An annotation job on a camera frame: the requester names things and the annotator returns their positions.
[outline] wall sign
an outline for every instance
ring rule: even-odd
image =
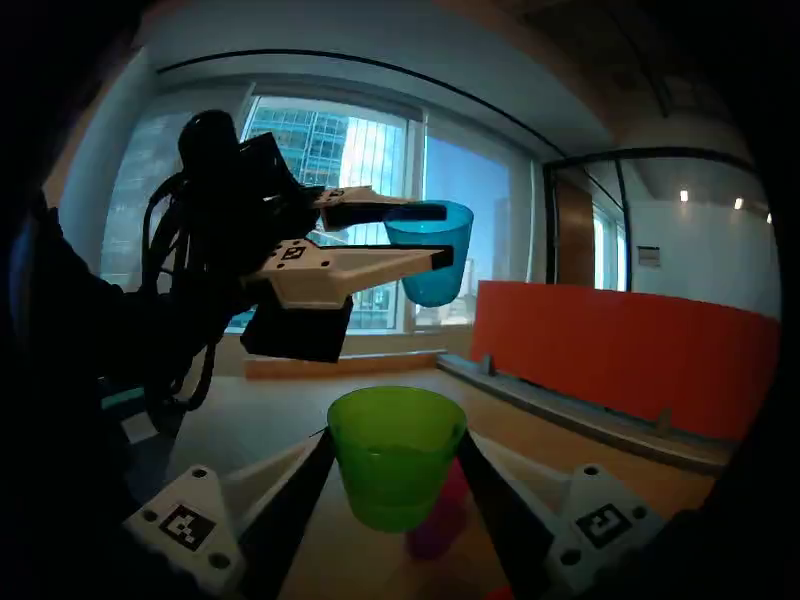
[[[639,252],[639,266],[652,267],[658,269],[661,267],[661,248],[658,246],[636,246]]]

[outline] window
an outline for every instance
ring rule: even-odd
[[[625,291],[625,230],[608,212],[594,206],[594,287]]]
[[[404,119],[343,104],[295,98],[258,97],[242,139],[272,132],[292,174],[300,183],[326,187],[371,185],[388,196],[406,192],[408,123]],[[309,235],[321,246],[388,244],[381,223]],[[348,330],[390,330],[398,326],[398,283],[353,294]],[[238,315],[232,328],[244,328],[252,312]]]
[[[597,213],[594,217],[594,287],[602,290],[605,287],[605,232],[603,231],[603,223],[598,218]]]
[[[628,254],[625,248],[625,230],[617,227],[617,290],[624,292],[628,282]]]
[[[191,113],[176,112],[139,122],[117,172],[111,192],[100,276],[126,291],[141,283],[142,219],[147,201],[156,188],[180,165],[177,139]],[[163,214],[153,212],[153,223]]]
[[[418,328],[475,321],[478,282],[525,280],[530,258],[531,161],[493,139],[429,118],[425,138],[425,200],[450,200],[472,210],[461,289],[448,305],[414,305]]]

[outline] white wall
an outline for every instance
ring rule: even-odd
[[[100,270],[106,216],[128,140],[155,91],[147,49],[114,82],[78,146],[59,203],[64,236],[94,273]]]
[[[539,56],[532,56],[533,50],[523,51],[496,31],[433,0],[197,0],[143,31],[142,41],[157,67],[256,48],[323,50],[371,58],[475,94],[538,129],[569,153],[606,149],[613,143],[597,116],[601,111],[579,100],[543,66],[555,49],[542,46],[537,49]],[[192,65],[165,73],[160,80],[171,84],[253,73],[326,76],[379,86],[446,107],[534,148],[543,158],[556,158],[552,150],[504,117],[434,84],[380,67],[303,56],[251,56]],[[573,71],[571,83],[577,77]]]
[[[780,318],[780,275],[772,226],[760,214],[713,198],[721,187],[650,194],[625,165],[633,291],[734,306]],[[661,267],[638,263],[637,246],[661,249]]]

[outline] ceiling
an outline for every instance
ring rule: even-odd
[[[636,0],[493,1],[548,37],[612,104],[620,96],[647,93],[665,116],[684,111],[730,120],[694,60]]]

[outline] wooden panel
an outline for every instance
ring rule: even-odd
[[[594,287],[594,214],[592,196],[559,179],[558,283]]]
[[[548,389],[739,440],[764,400],[780,324],[736,308],[566,285],[480,283],[472,359]]]

